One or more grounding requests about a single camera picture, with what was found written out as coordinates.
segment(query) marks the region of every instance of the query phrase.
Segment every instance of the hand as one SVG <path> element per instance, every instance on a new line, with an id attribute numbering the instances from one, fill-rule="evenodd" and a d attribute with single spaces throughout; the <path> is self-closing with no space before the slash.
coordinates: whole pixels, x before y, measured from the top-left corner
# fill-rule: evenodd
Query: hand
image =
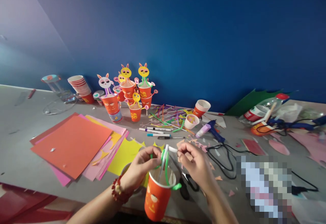
<path id="1" fill-rule="evenodd" d="M 158 147 L 150 146 L 138 152 L 131 162 L 127 172 L 121 178 L 122 191 L 132 192 L 142 183 L 147 172 L 162 163 L 161 150 Z"/>
<path id="2" fill-rule="evenodd" d="M 189 161 L 184 154 L 189 152 L 193 160 Z M 188 170 L 192 179 L 203 189 L 208 191 L 215 185 L 215 179 L 207 156 L 204 152 L 190 143 L 183 143 L 178 149 L 178 157 L 183 166 Z"/>

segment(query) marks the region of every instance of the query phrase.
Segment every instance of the scissors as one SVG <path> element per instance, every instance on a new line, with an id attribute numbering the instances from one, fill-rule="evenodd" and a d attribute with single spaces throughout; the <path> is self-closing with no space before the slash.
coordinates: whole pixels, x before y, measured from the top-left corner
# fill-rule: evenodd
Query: scissors
<path id="1" fill-rule="evenodd" d="M 178 171 L 180 172 L 180 184 L 181 184 L 181 188 L 180 188 L 180 194 L 181 196 L 184 198 L 184 200 L 189 200 L 190 199 L 190 195 L 187 189 L 187 185 L 185 184 L 185 182 L 182 179 L 182 176 L 186 179 L 186 182 L 188 183 L 188 185 L 192 188 L 192 190 L 194 190 L 195 192 L 199 191 L 199 186 L 198 184 L 191 178 L 191 176 L 189 174 L 185 174 L 180 166 L 178 165 L 178 163 L 174 160 L 174 158 L 172 156 L 170 156 L 170 159 L 173 161 L 173 163 L 175 164 L 175 166 L 177 167 Z"/>

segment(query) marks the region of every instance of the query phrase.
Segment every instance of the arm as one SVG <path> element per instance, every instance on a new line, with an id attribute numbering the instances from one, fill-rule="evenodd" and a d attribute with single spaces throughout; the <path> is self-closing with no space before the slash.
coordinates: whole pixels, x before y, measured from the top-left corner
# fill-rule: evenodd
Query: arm
<path id="1" fill-rule="evenodd" d="M 192 161 L 189 161 L 184 155 L 186 152 L 192 155 L 194 158 Z M 204 152 L 190 143 L 183 143 L 178 149 L 178 156 L 192 179 L 198 183 L 205 193 L 213 223 L 238 224 L 228 201 L 215 181 L 208 158 Z"/>
<path id="2" fill-rule="evenodd" d="M 151 146 L 138 152 L 130 164 L 127 172 L 121 178 L 121 191 L 131 193 L 137 189 L 146 173 L 161 164 L 161 151 Z M 114 200 L 112 185 L 99 196 L 81 208 L 67 224 L 94 224 L 112 218 L 122 206 L 122 203 Z"/>

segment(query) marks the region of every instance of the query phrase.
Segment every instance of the bottle label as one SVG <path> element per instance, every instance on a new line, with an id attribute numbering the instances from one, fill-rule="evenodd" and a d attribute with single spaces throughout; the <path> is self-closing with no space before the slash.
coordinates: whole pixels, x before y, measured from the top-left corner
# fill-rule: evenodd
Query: bottle label
<path id="1" fill-rule="evenodd" d="M 247 111 L 243 117 L 251 122 L 255 122 L 265 116 L 265 113 L 258 109 L 256 106 L 253 107 L 251 110 Z"/>

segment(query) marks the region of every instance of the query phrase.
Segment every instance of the red bottle cap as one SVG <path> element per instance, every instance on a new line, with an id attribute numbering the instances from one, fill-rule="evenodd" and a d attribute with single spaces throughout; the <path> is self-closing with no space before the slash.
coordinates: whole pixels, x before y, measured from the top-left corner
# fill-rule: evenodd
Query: red bottle cap
<path id="1" fill-rule="evenodd" d="M 279 94 L 276 95 L 276 97 L 277 97 L 278 99 L 281 99 L 281 100 L 286 100 L 286 99 L 288 99 L 290 96 L 287 95 L 287 94 L 284 94 L 284 93 L 279 93 Z"/>

